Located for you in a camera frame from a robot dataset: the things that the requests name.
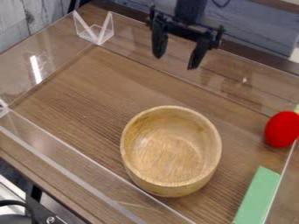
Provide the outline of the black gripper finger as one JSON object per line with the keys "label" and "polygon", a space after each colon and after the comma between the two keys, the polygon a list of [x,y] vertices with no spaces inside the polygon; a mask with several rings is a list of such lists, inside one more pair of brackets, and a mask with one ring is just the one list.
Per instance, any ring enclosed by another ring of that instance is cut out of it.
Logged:
{"label": "black gripper finger", "polygon": [[152,25],[152,53],[160,59],[164,56],[168,45],[168,25],[166,21],[157,18]]}
{"label": "black gripper finger", "polygon": [[196,69],[201,63],[206,51],[210,49],[210,38],[200,38],[197,40],[196,46],[190,52],[190,57],[188,61],[186,69]]}

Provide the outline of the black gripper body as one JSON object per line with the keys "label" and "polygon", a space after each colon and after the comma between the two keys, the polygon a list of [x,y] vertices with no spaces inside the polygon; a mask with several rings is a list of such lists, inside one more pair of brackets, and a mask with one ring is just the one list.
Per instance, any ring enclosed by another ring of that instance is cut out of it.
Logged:
{"label": "black gripper body", "polygon": [[206,4],[208,0],[153,0],[148,15],[150,31],[153,21],[160,18],[166,21],[168,35],[196,43],[200,38],[210,38],[210,49],[217,48],[225,29],[204,17]]}

